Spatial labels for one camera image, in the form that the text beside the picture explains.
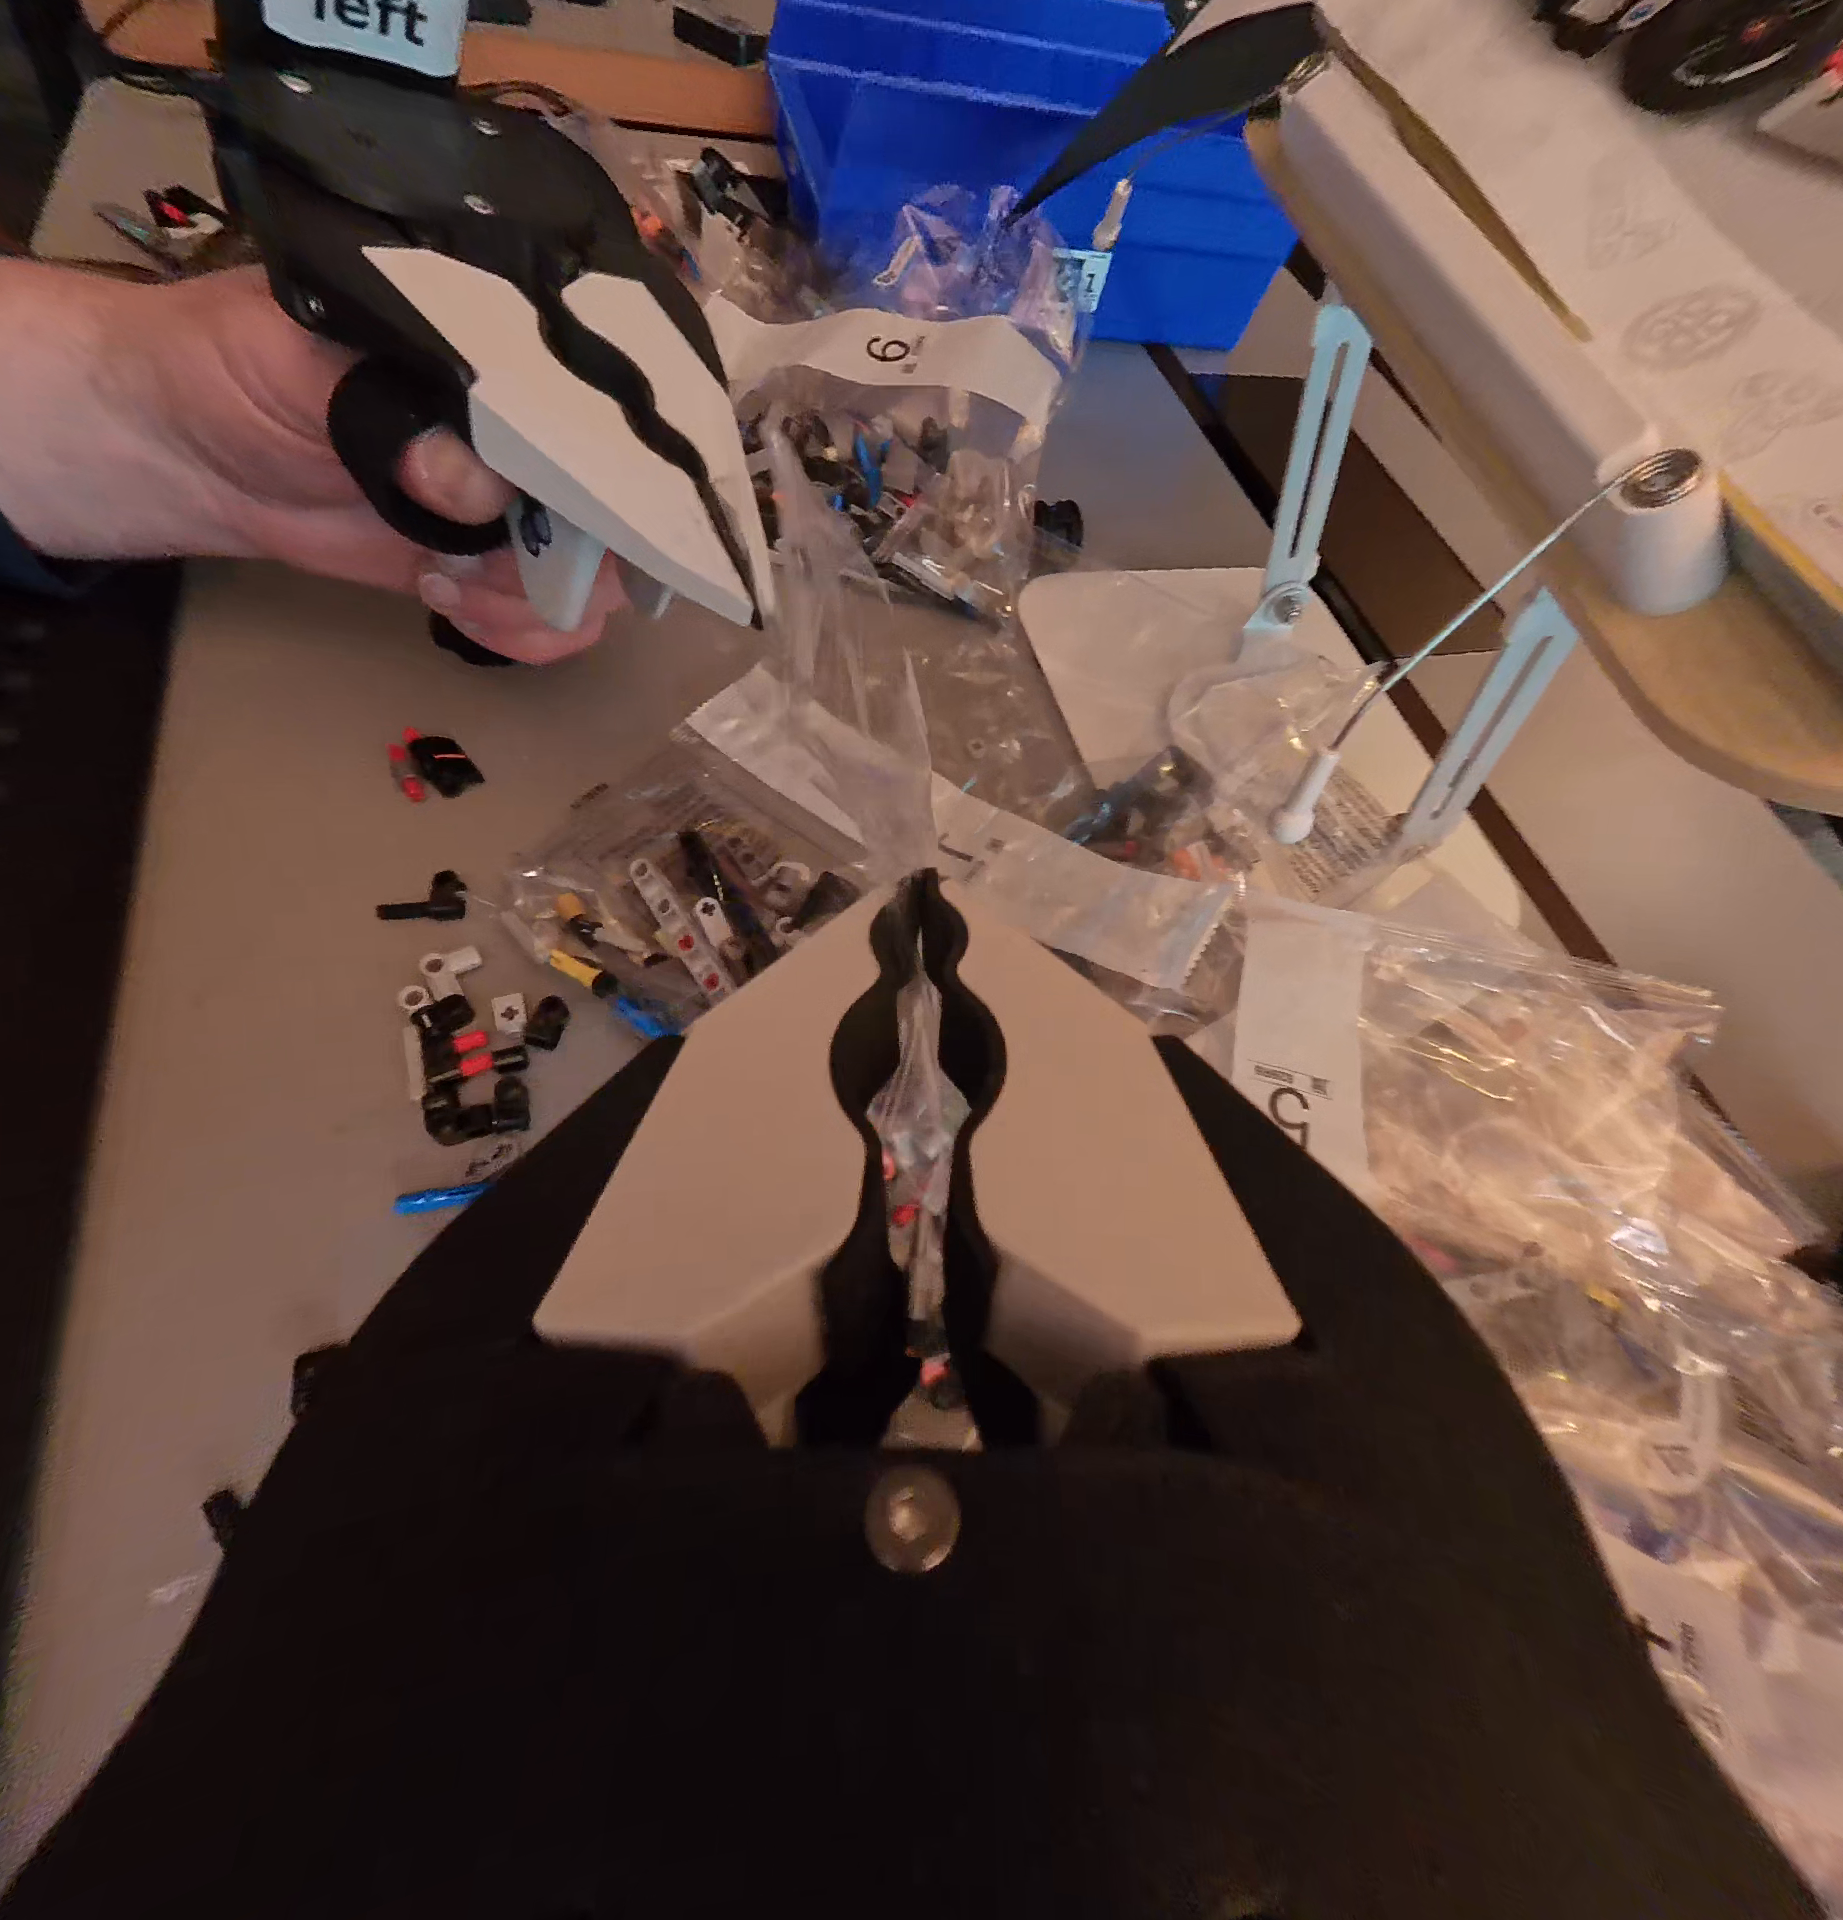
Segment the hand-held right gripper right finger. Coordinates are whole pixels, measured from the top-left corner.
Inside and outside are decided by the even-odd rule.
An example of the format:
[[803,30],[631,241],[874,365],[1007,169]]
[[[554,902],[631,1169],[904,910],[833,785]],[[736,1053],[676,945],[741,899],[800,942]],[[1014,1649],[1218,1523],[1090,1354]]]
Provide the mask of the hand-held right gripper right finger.
[[964,1104],[943,1337],[988,1453],[1100,1378],[1289,1348],[1300,1318],[1144,1024],[925,871],[938,1062]]

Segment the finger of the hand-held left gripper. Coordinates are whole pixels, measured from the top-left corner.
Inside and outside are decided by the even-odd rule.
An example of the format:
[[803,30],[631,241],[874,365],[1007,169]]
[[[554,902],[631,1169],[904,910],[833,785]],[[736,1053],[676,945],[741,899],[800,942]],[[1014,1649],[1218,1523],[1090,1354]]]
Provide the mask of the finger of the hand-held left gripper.
[[424,249],[363,254],[470,371],[472,446],[524,494],[509,509],[509,530],[536,612],[555,629],[577,626],[606,555],[678,595],[602,537],[588,488],[598,478],[588,424],[601,392],[560,353],[568,330],[562,290],[529,299],[491,269]]
[[588,271],[560,290],[563,361],[598,388],[602,537],[626,563],[741,626],[773,611],[769,547],[723,377],[699,350],[705,316],[691,293],[670,313],[629,275]]

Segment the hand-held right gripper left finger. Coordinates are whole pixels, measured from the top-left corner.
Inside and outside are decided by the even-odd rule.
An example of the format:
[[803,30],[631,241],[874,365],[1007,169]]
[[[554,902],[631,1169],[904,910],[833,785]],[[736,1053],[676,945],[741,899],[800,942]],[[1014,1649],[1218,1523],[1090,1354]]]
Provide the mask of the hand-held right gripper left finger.
[[900,1065],[922,873],[694,1022],[533,1328],[733,1380],[807,1448],[880,1453],[916,1378],[869,1108]]

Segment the black lego subassembly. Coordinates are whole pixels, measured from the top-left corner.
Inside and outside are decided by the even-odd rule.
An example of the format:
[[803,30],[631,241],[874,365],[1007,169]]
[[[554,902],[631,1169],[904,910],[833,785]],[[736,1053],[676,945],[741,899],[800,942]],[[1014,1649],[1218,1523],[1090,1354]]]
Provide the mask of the black lego subassembly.
[[697,222],[718,220],[745,244],[759,244],[789,227],[789,188],[778,178],[743,170],[715,145],[678,167],[683,200]]

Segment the lego instruction booklet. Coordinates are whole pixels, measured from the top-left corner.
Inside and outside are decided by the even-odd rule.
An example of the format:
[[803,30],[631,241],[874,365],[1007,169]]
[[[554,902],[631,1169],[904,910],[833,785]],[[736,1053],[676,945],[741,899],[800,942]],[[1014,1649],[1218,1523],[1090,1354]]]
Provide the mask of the lego instruction booklet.
[[1709,458],[1738,563],[1843,680],[1843,178],[1729,110],[1642,110],[1528,3],[1324,15],[1610,374]]

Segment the person's left hand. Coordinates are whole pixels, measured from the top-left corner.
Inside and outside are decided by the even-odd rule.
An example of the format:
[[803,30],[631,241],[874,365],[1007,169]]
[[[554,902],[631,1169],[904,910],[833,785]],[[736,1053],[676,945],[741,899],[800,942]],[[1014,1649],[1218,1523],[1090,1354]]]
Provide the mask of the person's left hand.
[[103,563],[235,559],[421,600],[494,656],[550,664],[631,609],[601,563],[549,626],[512,552],[446,556],[391,529],[336,458],[349,355],[286,316],[260,269],[130,285],[0,254],[0,313],[33,368],[0,503],[68,595]]

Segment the brown cardboard strip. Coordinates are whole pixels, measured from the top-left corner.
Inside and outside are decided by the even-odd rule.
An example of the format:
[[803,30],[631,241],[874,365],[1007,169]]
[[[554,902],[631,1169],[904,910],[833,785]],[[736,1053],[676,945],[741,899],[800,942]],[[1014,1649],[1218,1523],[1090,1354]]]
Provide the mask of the brown cardboard strip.
[[473,23],[466,30],[461,76],[467,83],[544,88],[631,125],[773,140],[775,101],[759,67],[571,45]]

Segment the clear bag of dark pieces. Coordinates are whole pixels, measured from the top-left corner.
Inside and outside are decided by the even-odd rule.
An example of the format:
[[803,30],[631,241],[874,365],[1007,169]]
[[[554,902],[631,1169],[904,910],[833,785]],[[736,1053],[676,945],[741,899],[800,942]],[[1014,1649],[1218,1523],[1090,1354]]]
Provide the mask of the clear bag of dark pieces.
[[785,444],[890,592],[1000,624],[1039,541],[1033,500],[1094,313],[1083,269],[1020,190],[922,190],[887,238],[700,225],[713,324],[765,529]]

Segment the small hand tool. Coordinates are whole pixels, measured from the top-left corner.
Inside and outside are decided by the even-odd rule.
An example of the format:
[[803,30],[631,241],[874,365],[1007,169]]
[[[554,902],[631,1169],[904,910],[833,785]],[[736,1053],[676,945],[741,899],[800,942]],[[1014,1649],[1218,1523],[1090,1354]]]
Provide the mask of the small hand tool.
[[145,188],[139,206],[96,200],[93,211],[118,238],[143,252],[163,278],[190,278],[224,269],[240,257],[240,234],[228,211],[182,183]]

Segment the black connector with red pins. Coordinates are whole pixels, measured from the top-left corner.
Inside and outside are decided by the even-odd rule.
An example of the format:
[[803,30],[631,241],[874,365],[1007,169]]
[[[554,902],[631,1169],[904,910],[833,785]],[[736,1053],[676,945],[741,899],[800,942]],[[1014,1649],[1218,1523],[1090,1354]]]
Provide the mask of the black connector with red pins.
[[518,1076],[529,1065],[529,1047],[524,1042],[486,1044],[478,1031],[440,1035],[418,1031],[415,1062],[421,1067],[421,1096],[459,1098],[476,1080]]

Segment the blue plastic bin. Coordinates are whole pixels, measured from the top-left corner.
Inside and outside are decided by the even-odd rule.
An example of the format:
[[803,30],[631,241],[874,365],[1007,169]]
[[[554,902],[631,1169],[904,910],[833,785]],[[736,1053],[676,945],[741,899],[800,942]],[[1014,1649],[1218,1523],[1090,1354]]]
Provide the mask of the blue plastic bin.
[[[887,238],[925,188],[1026,190],[1170,35],[1164,3],[782,2],[765,67],[792,200],[829,241]],[[1123,227],[1086,258],[1119,167],[1041,209],[1109,343],[1234,347],[1297,232],[1236,124],[1139,152]]]

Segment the clear bag with white label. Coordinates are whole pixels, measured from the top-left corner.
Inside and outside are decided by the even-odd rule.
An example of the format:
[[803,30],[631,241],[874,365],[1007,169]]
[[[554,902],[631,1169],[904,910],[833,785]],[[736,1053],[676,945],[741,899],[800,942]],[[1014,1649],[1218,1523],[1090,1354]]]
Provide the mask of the clear bag with white label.
[[1843,1294],[1696,1096],[1700,990],[1285,899],[1198,1037],[1438,1277],[1657,1674],[1843,1915]]

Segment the dark perforated panel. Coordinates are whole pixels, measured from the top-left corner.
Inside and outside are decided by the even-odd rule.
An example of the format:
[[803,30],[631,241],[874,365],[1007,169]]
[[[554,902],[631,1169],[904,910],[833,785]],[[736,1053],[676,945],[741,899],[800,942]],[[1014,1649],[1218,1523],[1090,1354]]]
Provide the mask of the dark perforated panel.
[[181,594],[0,589],[0,1674]]

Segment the beige book stand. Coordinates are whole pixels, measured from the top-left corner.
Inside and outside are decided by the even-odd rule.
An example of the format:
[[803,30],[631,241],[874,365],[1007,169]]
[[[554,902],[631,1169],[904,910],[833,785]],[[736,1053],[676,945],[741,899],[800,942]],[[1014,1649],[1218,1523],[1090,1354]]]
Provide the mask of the beige book stand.
[[[1446,180],[1427,138],[1366,88],[1329,18],[1318,76],[1251,143],[1401,392],[1513,539],[1545,533],[1646,451],[1700,451],[1610,374],[1479,195]],[[1625,605],[1610,507],[1537,578],[1679,755],[1762,798],[1843,815],[1843,680],[1738,563],[1719,474],[1702,458],[1728,547],[1713,598],[1674,614]]]

